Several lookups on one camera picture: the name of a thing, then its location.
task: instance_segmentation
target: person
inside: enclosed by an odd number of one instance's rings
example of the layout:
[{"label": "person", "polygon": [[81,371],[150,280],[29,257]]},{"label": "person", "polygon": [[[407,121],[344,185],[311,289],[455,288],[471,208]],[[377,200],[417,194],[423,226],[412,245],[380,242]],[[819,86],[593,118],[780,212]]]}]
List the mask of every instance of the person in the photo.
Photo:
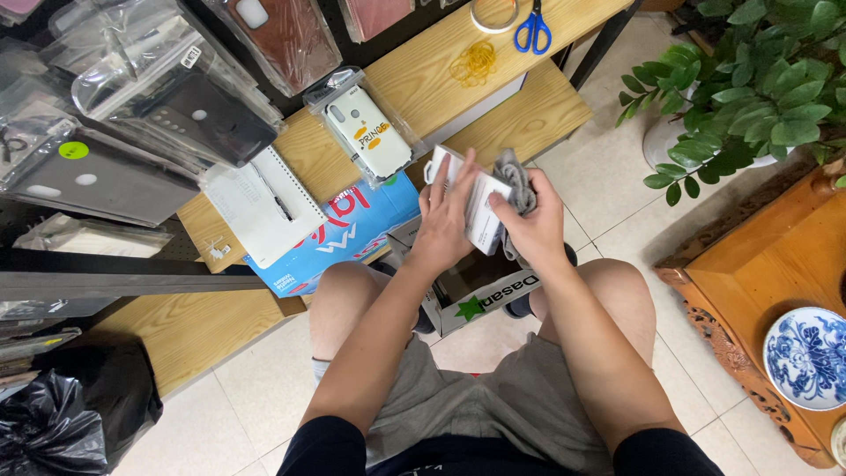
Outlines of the person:
[{"label": "person", "polygon": [[411,330],[431,283],[472,248],[474,159],[470,149],[446,193],[444,160],[420,193],[420,230],[393,277],[361,263],[321,277],[310,310],[318,385],[278,475],[722,474],[651,371],[643,276],[612,259],[570,264],[563,204],[539,169],[528,171],[535,211],[521,218],[497,194],[489,203],[541,280],[528,297],[540,331],[490,374],[437,368]]}]

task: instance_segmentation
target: spiral notebook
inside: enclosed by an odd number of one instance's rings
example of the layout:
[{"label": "spiral notebook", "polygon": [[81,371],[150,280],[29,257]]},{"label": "spiral notebook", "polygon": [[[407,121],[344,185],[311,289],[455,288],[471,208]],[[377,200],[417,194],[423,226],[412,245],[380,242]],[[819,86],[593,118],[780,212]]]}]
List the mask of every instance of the spiral notebook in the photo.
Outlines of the spiral notebook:
[{"label": "spiral notebook", "polygon": [[[206,180],[204,192],[261,269],[327,221],[273,146],[240,169],[216,164],[206,173]],[[275,196],[282,200],[293,221],[285,218]]]}]

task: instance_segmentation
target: gray shorts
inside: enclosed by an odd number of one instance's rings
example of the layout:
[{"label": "gray shorts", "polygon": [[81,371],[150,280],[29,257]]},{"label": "gray shorts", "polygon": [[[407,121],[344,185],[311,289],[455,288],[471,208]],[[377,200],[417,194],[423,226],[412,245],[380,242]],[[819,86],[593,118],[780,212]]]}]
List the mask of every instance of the gray shorts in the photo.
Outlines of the gray shorts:
[{"label": "gray shorts", "polygon": [[[329,362],[312,359],[320,382]],[[576,395],[561,347],[534,333],[490,374],[439,370],[414,334],[367,435],[367,466],[442,434],[508,438],[522,452],[588,474],[611,457]]]}]

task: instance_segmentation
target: blue scissors handle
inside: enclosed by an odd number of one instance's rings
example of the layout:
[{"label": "blue scissors handle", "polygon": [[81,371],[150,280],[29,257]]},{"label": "blue scissors handle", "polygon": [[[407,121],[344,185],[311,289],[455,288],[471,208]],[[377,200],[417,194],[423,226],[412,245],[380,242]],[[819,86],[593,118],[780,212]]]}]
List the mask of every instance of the blue scissors handle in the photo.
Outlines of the blue scissors handle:
[{"label": "blue scissors handle", "polygon": [[[521,45],[519,40],[520,32],[523,29],[528,30],[526,33],[525,45]],[[547,37],[546,45],[543,49],[538,48],[538,41],[540,40],[541,32],[545,33]],[[520,26],[517,27],[517,31],[514,32],[514,46],[517,47],[517,51],[521,53],[527,53],[531,48],[534,54],[543,54],[547,52],[550,45],[552,45],[552,32],[549,31],[549,27],[543,21],[543,14],[541,14],[541,0],[535,0],[535,7],[532,9],[531,14],[529,14],[529,18],[520,24]]]}]

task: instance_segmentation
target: black garbage bag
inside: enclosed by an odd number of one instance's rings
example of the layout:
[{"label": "black garbage bag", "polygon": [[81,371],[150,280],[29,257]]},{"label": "black garbage bag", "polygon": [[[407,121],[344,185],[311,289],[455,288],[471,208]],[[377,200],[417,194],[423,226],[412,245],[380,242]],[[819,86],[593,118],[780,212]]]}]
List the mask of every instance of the black garbage bag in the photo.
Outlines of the black garbage bag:
[{"label": "black garbage bag", "polygon": [[52,370],[0,402],[0,474],[104,474],[106,444],[82,385]]},{"label": "black garbage bag", "polygon": [[99,334],[85,344],[37,356],[34,368],[53,368],[82,384],[85,408],[100,414],[107,472],[162,416],[156,379],[140,338]]}]

